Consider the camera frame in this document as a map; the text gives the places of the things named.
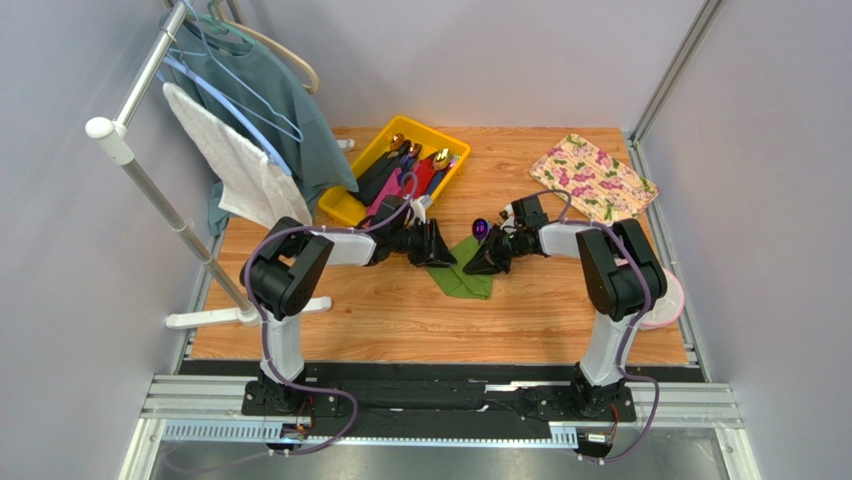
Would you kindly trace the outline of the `dark purple spoon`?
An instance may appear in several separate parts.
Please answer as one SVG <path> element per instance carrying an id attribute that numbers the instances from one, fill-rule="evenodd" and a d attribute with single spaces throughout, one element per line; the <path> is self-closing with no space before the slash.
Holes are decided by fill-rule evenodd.
<path id="1" fill-rule="evenodd" d="M 477 218 L 473 221 L 472 226 L 472 236 L 480 243 L 484 242 L 491 233 L 492 226 L 491 223 L 484 218 Z"/>

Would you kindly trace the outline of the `green paper napkin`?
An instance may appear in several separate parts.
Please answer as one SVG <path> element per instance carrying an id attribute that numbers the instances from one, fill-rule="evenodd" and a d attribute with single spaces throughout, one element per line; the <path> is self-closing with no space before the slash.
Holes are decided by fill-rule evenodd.
<path id="1" fill-rule="evenodd" d="M 488 275 L 469 275 L 463 267 L 473 258 L 479 242 L 468 236 L 451 249 L 458 264 L 447 268 L 428 268 L 427 271 L 438 288 L 448 297 L 488 300 L 492 293 L 493 279 Z"/>

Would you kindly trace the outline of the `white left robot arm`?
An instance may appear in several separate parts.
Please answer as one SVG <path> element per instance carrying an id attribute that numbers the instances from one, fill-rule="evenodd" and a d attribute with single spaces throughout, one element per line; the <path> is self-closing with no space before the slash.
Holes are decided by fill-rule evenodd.
<path id="1" fill-rule="evenodd" d="M 261 315 L 262 360 L 247 384 L 247 415 L 295 413 L 314 395 L 303 386 L 301 317 L 326 267 L 375 266 L 402 254 L 415 267 L 449 268 L 457 260 L 436 220 L 409 197 L 390 195 L 360 228 L 307 226 L 281 218 L 250 255 L 240 282 Z"/>

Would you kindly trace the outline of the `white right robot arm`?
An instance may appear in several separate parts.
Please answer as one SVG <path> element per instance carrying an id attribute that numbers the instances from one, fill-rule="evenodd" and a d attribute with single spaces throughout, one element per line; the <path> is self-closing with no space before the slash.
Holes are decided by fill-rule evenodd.
<path id="1" fill-rule="evenodd" d="M 569 399 L 577 416 L 599 417 L 622 395 L 638 325 L 667 293 L 665 272 L 635 219 L 611 226 L 553 221 L 535 195 L 513 201 L 503 217 L 499 228 L 475 221 L 472 230 L 480 246 L 463 271 L 507 273 L 514 259 L 528 255 L 579 259 L 596 316 Z"/>

